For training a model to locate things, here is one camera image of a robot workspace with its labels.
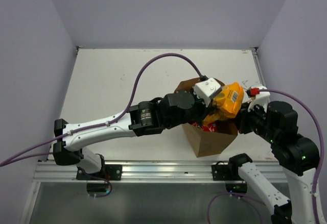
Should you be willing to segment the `small red snack bag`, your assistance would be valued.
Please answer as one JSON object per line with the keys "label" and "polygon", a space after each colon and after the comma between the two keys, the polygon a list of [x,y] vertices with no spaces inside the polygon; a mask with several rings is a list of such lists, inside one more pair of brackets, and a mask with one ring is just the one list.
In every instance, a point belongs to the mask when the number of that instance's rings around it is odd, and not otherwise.
{"label": "small red snack bag", "polygon": [[191,124],[193,127],[196,127],[202,131],[205,131],[205,132],[217,132],[217,126],[216,126],[216,123],[213,122],[213,123],[209,123],[207,125],[200,125],[196,122],[192,123]]}

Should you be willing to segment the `brown paper bag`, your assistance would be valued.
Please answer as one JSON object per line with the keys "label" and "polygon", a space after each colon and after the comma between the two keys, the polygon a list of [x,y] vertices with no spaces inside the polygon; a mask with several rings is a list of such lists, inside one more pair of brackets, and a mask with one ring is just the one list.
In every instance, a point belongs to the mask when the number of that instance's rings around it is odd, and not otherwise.
{"label": "brown paper bag", "polygon": [[[189,91],[194,94],[193,87],[198,82],[200,82],[199,78],[181,81],[175,92]],[[236,139],[238,129],[232,119],[216,121],[217,132],[202,131],[189,122],[181,125],[197,158],[221,154]]]}

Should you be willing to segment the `yellow gummy candy bag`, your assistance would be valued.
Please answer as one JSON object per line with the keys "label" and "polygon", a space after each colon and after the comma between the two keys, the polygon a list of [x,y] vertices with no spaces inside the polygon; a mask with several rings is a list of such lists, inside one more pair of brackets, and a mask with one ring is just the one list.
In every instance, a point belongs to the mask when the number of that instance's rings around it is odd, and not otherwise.
{"label": "yellow gummy candy bag", "polygon": [[202,121],[204,126],[216,121],[225,121],[235,118],[244,98],[241,85],[234,82],[225,85],[222,91],[213,99],[209,114]]}

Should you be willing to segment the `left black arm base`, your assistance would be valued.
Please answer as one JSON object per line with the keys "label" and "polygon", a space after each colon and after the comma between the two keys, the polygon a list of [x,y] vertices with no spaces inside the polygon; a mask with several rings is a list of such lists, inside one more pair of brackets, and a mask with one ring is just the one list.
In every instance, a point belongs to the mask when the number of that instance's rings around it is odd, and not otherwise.
{"label": "left black arm base", "polygon": [[122,178],[122,165],[105,164],[99,172],[86,173],[78,167],[76,179],[87,181],[88,194],[109,194],[112,190],[111,181],[120,181]]}

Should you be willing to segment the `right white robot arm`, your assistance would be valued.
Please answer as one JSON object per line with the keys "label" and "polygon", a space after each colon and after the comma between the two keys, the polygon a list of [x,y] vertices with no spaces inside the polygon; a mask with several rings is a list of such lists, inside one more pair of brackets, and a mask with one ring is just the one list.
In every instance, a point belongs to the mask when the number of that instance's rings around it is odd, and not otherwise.
{"label": "right white robot arm", "polygon": [[228,175],[243,179],[260,197],[272,223],[325,223],[315,174],[321,160],[316,144],[298,133],[298,114],[286,102],[241,106],[235,124],[241,134],[254,132],[270,143],[287,177],[290,196],[280,193],[243,153],[228,161]]}

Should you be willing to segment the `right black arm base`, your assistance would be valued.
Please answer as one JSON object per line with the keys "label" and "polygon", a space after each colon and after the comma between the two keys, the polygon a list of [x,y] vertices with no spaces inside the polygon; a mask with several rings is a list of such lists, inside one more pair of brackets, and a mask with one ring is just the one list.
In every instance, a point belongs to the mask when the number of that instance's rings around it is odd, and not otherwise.
{"label": "right black arm base", "polygon": [[247,193],[247,183],[238,175],[232,173],[227,163],[218,161],[217,163],[211,165],[211,171],[213,181],[223,182],[227,192],[243,194]]}

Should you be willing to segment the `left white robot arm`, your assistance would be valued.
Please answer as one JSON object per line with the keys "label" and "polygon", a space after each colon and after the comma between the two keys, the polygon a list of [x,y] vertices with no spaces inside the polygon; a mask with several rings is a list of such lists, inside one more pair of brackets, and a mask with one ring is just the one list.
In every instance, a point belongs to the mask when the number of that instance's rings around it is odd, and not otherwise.
{"label": "left white robot arm", "polygon": [[213,97],[185,90],[140,102],[116,115],[90,122],[71,124],[58,119],[54,124],[56,142],[53,157],[60,166],[76,165],[88,179],[110,180],[104,157],[88,146],[117,138],[162,133],[176,126],[202,121]]}

